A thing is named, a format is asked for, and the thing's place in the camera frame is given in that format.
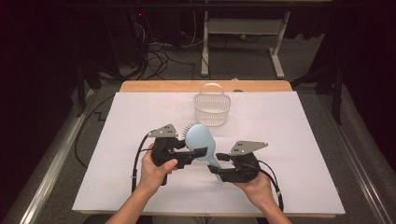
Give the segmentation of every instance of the clear plastic basket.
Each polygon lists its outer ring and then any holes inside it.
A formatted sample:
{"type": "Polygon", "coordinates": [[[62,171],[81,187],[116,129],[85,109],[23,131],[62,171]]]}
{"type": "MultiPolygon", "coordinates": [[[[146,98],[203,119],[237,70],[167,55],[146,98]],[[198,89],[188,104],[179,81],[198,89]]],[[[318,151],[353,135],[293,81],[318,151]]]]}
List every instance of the clear plastic basket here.
{"type": "Polygon", "coordinates": [[[194,96],[195,118],[206,126],[220,126],[227,121],[230,111],[231,98],[224,93],[224,89],[217,83],[205,84],[200,92],[194,96]],[[204,92],[210,86],[219,87],[221,92],[204,92]]]}

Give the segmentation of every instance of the gray carpet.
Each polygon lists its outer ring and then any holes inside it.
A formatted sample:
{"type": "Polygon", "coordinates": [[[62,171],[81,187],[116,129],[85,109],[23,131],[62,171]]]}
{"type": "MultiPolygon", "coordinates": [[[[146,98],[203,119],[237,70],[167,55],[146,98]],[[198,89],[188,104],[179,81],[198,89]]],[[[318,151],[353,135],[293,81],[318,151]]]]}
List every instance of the gray carpet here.
{"type": "MultiPolygon", "coordinates": [[[[285,39],[279,52],[279,58],[286,74],[286,80],[292,81],[307,72],[320,41],[321,38],[311,40],[303,40],[301,38],[285,39]]],[[[267,48],[272,47],[274,43],[273,37],[262,38],[255,43],[229,41],[227,48],[222,49],[224,42],[220,38],[212,39],[209,45],[219,48],[212,49],[209,54],[209,67],[212,79],[232,79],[235,77],[239,79],[276,79],[275,71],[267,52],[267,48]]],[[[166,69],[161,73],[162,78],[192,79],[191,76],[193,76],[194,79],[205,79],[200,77],[200,47],[188,49],[166,48],[166,53],[173,60],[183,63],[168,61],[166,69]]],[[[155,62],[160,64],[159,59],[153,59],[151,62],[152,64],[155,64],[155,62]]],[[[128,68],[123,69],[124,73],[129,72],[128,68]]],[[[149,76],[150,72],[153,73],[148,70],[146,77],[149,76]]],[[[119,88],[120,84],[105,83],[104,87],[97,93],[94,104],[99,105],[108,96],[118,91],[119,88]]],[[[339,188],[346,214],[331,219],[293,217],[291,220],[293,223],[377,223],[375,214],[361,190],[361,185],[347,161],[340,137],[332,124],[331,118],[327,115],[325,107],[319,100],[319,96],[314,93],[313,85],[304,84],[296,88],[296,90],[299,93],[304,111],[317,138],[334,184],[339,188]]],[[[368,173],[380,192],[381,198],[384,199],[385,206],[391,209],[389,211],[394,211],[396,198],[395,174],[389,169],[370,134],[364,128],[364,123],[354,109],[353,101],[350,100],[347,91],[345,91],[343,99],[342,121],[347,129],[348,137],[351,143],[359,149],[359,155],[362,157],[364,167],[367,167],[368,173]]],[[[102,112],[101,118],[106,117],[106,113],[111,106],[111,100],[96,109],[95,112],[102,112]]],[[[78,155],[86,164],[89,163],[99,134],[104,126],[104,122],[98,118],[99,114],[90,116],[78,139],[78,155]]],[[[56,151],[56,147],[49,148],[48,155],[43,158],[43,161],[37,167],[35,175],[32,176],[22,192],[23,195],[14,204],[4,223],[13,224],[20,222],[29,200],[35,194],[42,176],[48,169],[51,159],[53,159],[54,151],[56,151]]],[[[78,163],[74,152],[71,151],[36,223],[83,222],[87,216],[73,212],[71,208],[84,173],[85,168],[78,163]]]]}

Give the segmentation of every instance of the dark background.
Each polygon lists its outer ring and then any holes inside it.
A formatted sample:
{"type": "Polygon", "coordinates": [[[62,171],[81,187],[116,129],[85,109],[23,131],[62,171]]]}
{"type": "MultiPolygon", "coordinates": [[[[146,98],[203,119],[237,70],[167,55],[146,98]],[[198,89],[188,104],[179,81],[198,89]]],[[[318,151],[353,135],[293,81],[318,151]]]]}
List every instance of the dark background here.
{"type": "MultiPolygon", "coordinates": [[[[395,170],[396,27],[392,21],[396,21],[396,8],[390,2],[377,2],[370,10],[349,9],[344,11],[347,22],[336,20],[337,23],[331,23],[332,11],[296,11],[291,13],[285,37],[303,34],[308,39],[326,34],[312,70],[334,58],[342,59],[344,81],[355,105],[395,170]],[[330,24],[330,30],[338,32],[329,34],[330,24]]],[[[78,71],[84,71],[84,78],[97,87],[97,72],[116,77],[120,75],[120,63],[139,62],[141,52],[136,51],[138,43],[126,14],[67,14],[57,3],[0,1],[0,220],[68,115],[73,104],[69,93],[76,87],[78,71]]],[[[210,13],[229,16],[227,12],[210,13]]],[[[279,13],[271,11],[265,15],[279,13]]],[[[249,17],[258,18],[261,14],[249,17]]],[[[247,14],[233,13],[235,16],[247,14]]],[[[148,12],[147,17],[158,31],[156,35],[174,45],[179,44],[179,31],[193,33],[190,13],[148,12]]],[[[203,13],[198,12],[198,31],[202,31],[202,17],[203,13]]]]}

